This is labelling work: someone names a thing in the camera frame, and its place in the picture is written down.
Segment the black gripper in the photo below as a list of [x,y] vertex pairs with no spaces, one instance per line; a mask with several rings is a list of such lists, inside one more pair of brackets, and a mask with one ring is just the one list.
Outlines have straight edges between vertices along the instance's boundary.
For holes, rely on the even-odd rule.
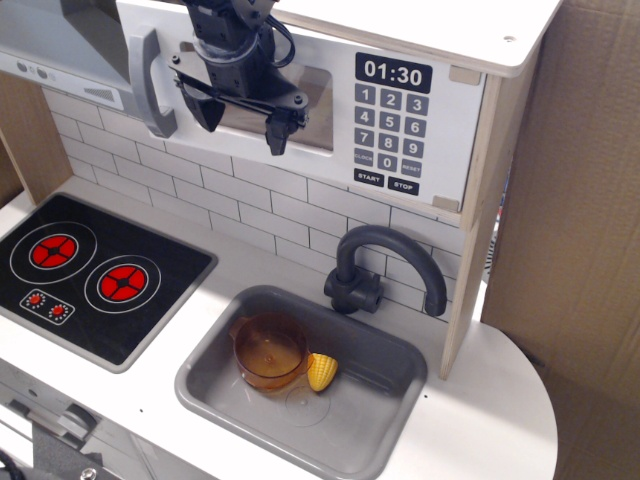
[[285,153],[290,135],[303,129],[309,116],[307,94],[280,72],[273,46],[257,45],[239,57],[197,48],[177,52],[169,67],[187,108],[199,125],[214,132],[227,105],[267,117],[265,139],[273,156]]

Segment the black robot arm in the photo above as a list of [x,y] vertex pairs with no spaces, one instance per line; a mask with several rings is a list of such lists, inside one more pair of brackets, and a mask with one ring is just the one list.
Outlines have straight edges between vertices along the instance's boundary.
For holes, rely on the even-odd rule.
[[308,96],[280,72],[295,56],[273,1],[187,1],[193,49],[172,55],[176,86],[201,127],[215,131],[228,104],[262,114],[271,154],[308,121]]

